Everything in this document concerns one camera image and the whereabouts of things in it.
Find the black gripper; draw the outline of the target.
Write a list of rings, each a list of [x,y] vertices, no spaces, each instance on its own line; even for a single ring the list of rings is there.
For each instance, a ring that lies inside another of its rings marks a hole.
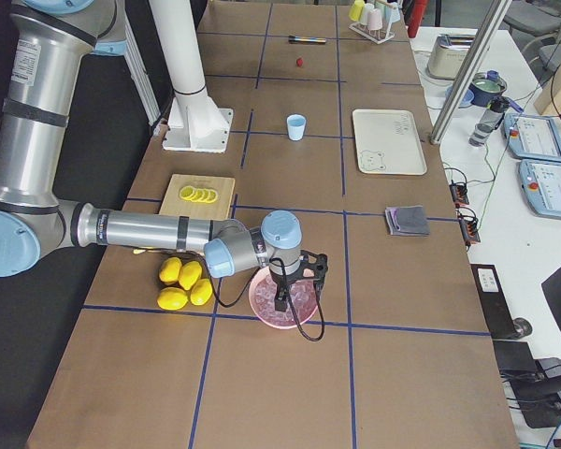
[[[282,259],[270,259],[268,267],[271,279],[277,285],[274,310],[287,312],[291,285],[304,279],[304,262],[297,259],[293,264],[287,265]]]

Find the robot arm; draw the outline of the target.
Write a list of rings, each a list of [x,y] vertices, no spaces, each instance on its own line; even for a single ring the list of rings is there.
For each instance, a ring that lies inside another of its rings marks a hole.
[[[0,118],[8,91],[18,31],[10,3],[0,1]],[[151,127],[121,56],[82,59],[69,125],[54,182],[63,199],[96,207],[122,206],[148,145]],[[24,273],[0,278],[0,311],[77,308],[87,295],[103,248],[63,249]]]

